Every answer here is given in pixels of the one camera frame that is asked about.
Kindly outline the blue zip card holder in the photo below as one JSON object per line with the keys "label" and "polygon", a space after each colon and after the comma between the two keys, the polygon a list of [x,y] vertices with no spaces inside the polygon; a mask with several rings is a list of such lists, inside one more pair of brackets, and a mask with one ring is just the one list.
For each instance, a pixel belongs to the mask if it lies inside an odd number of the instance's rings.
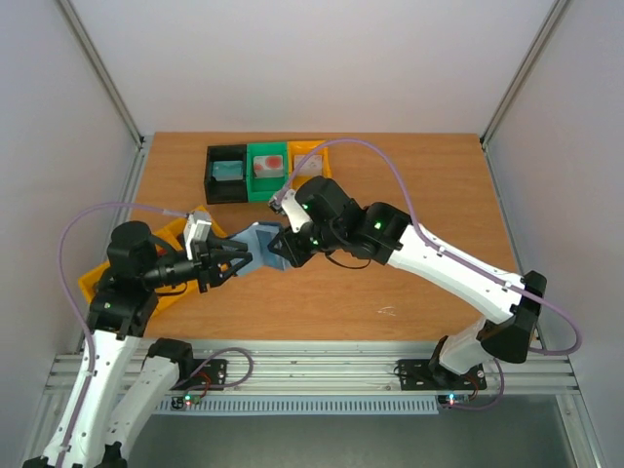
{"label": "blue zip card holder", "polygon": [[228,241],[244,243],[252,254],[252,261],[242,267],[236,275],[246,276],[262,268],[272,268],[278,271],[286,271],[291,264],[276,253],[268,249],[268,244],[280,233],[283,226],[276,222],[254,222],[246,229],[227,237]]}

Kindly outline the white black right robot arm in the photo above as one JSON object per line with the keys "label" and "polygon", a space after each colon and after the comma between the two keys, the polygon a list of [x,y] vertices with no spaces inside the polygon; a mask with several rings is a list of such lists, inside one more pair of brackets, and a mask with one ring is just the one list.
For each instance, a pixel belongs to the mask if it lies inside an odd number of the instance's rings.
{"label": "white black right robot arm", "polygon": [[296,190],[280,190],[269,206],[290,223],[269,250],[292,267],[314,254],[342,250],[419,276],[481,313],[474,325],[439,340],[419,377],[448,388],[490,359],[526,361],[546,287],[543,275],[498,270],[437,239],[387,203],[360,206],[331,178],[315,176]]}

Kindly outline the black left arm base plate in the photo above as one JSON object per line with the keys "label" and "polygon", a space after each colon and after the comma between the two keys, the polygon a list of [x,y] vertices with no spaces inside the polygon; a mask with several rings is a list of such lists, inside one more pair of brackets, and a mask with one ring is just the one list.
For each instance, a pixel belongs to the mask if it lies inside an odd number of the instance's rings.
{"label": "black left arm base plate", "polygon": [[180,383],[176,389],[180,391],[220,391],[226,383],[227,361],[214,359],[202,366],[193,376],[184,383]]}

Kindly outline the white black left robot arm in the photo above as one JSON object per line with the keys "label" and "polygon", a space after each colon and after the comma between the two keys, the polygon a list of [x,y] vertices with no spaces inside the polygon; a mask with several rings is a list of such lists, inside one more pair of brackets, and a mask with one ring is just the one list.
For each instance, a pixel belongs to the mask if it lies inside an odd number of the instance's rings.
{"label": "white black left robot arm", "polygon": [[142,221],[117,226],[109,267],[86,321],[87,345],[64,413],[43,453],[26,467],[125,467],[137,437],[168,390],[190,385],[198,367],[190,343],[160,338],[124,397],[126,367],[159,302],[158,289],[196,282],[219,287],[253,259],[246,244],[211,233],[205,212],[190,214],[175,250]]}

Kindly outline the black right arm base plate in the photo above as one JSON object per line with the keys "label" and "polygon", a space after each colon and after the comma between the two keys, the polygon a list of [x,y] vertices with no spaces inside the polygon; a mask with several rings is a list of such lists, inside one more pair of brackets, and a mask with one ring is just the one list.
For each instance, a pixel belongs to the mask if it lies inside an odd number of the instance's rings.
{"label": "black right arm base plate", "polygon": [[457,374],[427,359],[401,359],[394,374],[403,391],[420,390],[486,390],[488,384],[482,365]]}

